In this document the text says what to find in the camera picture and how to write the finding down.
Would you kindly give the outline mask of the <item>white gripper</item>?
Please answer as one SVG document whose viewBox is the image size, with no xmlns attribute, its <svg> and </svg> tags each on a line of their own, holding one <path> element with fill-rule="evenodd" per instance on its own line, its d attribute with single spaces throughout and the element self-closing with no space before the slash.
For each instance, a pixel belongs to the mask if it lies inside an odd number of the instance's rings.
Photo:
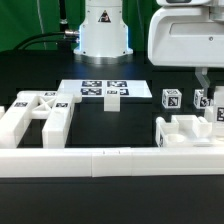
<svg viewBox="0 0 224 224">
<path fill-rule="evenodd" d="M 152 17 L 148 58 L 158 66 L 196 67 L 208 97 L 207 67 L 224 67 L 224 22 L 210 19 L 208 7 L 162 7 Z"/>
</svg>

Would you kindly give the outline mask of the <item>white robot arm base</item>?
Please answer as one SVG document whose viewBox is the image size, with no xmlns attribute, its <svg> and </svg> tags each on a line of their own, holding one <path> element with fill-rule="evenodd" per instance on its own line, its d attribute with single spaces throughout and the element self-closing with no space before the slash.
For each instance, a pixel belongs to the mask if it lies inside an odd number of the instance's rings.
<svg viewBox="0 0 224 224">
<path fill-rule="evenodd" d="M 118 64 L 132 59 L 122 0 L 85 0 L 75 59 L 91 64 Z"/>
</svg>

